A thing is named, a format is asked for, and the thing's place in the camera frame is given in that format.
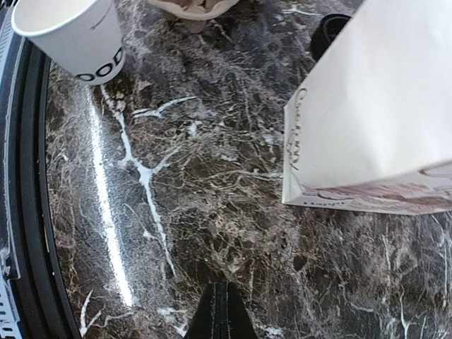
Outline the brown cardboard cup carrier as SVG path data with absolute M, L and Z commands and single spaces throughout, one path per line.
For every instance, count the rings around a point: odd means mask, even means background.
M 192 33 L 200 33 L 206 23 L 229 11 L 239 0 L 221 1 L 161 1 L 148 0 L 160 10 L 166 21 L 180 20 Z

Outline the white paper takeout bag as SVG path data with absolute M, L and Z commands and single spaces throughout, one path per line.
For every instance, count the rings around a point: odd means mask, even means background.
M 451 209 L 451 2 L 363 1 L 285 105 L 282 202 Z

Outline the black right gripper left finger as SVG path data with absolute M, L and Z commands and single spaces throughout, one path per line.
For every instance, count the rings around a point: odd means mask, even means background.
M 186 338 L 220 338 L 220 292 L 220 283 L 206 286 L 186 332 Z

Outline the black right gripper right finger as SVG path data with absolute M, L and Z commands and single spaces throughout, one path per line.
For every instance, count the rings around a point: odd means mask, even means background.
M 220 337 L 257 339 L 240 291 L 231 282 L 220 285 Z

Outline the stack of black cup lids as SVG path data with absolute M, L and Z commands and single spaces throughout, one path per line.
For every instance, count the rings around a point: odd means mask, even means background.
M 311 36 L 309 45 L 314 61 L 318 61 L 352 17 L 332 13 L 324 16 Z

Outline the white paper coffee cup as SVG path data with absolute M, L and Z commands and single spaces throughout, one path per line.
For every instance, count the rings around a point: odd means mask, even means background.
M 126 52 L 111 0 L 18 1 L 13 30 L 87 85 L 101 85 L 122 70 Z

